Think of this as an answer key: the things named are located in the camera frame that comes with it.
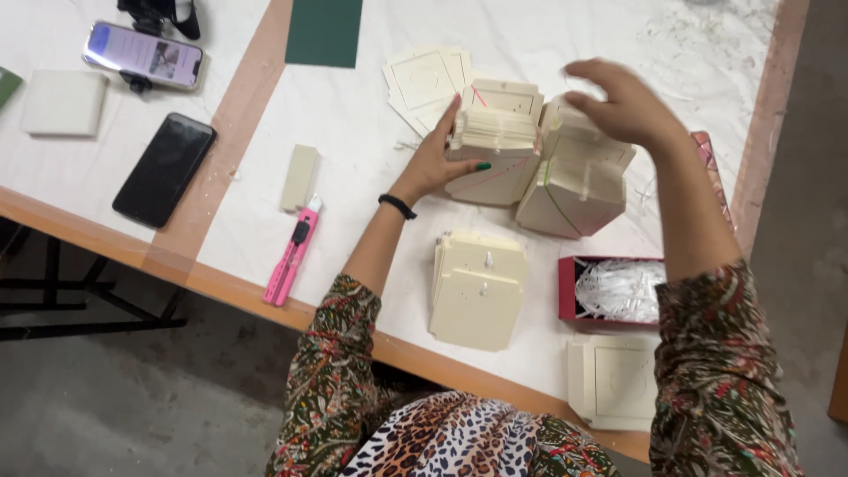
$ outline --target gray floor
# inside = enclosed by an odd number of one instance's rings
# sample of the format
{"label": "gray floor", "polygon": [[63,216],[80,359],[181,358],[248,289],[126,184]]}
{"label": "gray floor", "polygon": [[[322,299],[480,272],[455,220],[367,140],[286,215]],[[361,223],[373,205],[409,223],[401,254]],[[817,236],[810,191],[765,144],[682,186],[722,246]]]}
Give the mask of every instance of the gray floor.
{"label": "gray floor", "polygon": [[[825,415],[848,317],[846,44],[848,3],[812,0],[752,258],[811,476],[848,467],[848,429]],[[6,272],[37,276],[43,245],[31,240]],[[92,259],[63,252],[68,278]],[[154,311],[170,292],[125,267],[106,274]],[[2,343],[0,477],[261,474],[297,334],[196,295],[182,311],[192,320],[178,330]],[[92,300],[60,319],[119,316]]]}

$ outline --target woman's left hand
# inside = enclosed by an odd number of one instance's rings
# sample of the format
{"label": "woman's left hand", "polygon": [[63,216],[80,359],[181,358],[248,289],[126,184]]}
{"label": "woman's left hand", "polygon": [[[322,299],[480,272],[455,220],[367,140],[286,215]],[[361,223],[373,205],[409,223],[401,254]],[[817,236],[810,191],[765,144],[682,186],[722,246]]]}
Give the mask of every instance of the woman's left hand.
{"label": "woman's left hand", "polygon": [[448,135],[454,127],[456,112],[460,109],[462,99],[459,94],[454,96],[448,110],[444,112],[436,129],[432,130],[418,150],[412,155],[410,163],[400,174],[388,193],[403,200],[412,207],[418,199],[436,192],[445,184],[465,174],[485,171],[492,166],[482,160],[447,160],[444,151],[448,147]]}

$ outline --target patterned sleeve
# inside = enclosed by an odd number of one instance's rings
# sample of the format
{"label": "patterned sleeve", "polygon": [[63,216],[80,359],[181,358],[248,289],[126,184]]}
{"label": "patterned sleeve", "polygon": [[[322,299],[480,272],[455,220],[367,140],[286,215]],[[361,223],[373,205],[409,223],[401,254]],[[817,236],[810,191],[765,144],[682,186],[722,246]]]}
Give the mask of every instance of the patterned sleeve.
{"label": "patterned sleeve", "polygon": [[654,475],[803,475],[747,262],[656,291]]}
{"label": "patterned sleeve", "polygon": [[365,422],[390,407],[374,385],[371,334],[380,299],[339,274],[298,341],[282,431],[266,475],[338,475],[360,448]]}

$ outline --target woman's right hand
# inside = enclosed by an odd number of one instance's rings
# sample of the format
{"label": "woman's right hand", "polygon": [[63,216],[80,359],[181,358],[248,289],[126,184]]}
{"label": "woman's right hand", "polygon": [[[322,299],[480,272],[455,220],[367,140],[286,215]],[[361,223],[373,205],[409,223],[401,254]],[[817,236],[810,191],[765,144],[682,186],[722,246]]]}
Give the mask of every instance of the woman's right hand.
{"label": "woman's right hand", "polygon": [[652,154],[681,137],[690,141],[680,120],[627,68],[590,59],[571,63],[565,71],[606,91],[606,102],[575,91],[566,93],[566,101],[586,114],[607,136],[638,144]]}

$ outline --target pink utility knife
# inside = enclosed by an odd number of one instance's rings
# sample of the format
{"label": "pink utility knife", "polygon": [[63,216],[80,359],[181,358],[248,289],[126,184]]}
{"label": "pink utility knife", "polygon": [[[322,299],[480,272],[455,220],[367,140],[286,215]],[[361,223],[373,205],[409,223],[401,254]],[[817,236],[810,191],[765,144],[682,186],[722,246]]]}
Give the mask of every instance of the pink utility knife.
{"label": "pink utility knife", "polygon": [[310,246],[312,233],[318,225],[318,211],[321,210],[321,199],[318,194],[312,196],[309,205],[300,211],[298,225],[294,226],[292,239],[288,242],[286,253],[276,265],[262,300],[274,306],[286,303],[288,294],[292,291],[294,278],[298,275],[298,266],[304,260],[306,249]]}

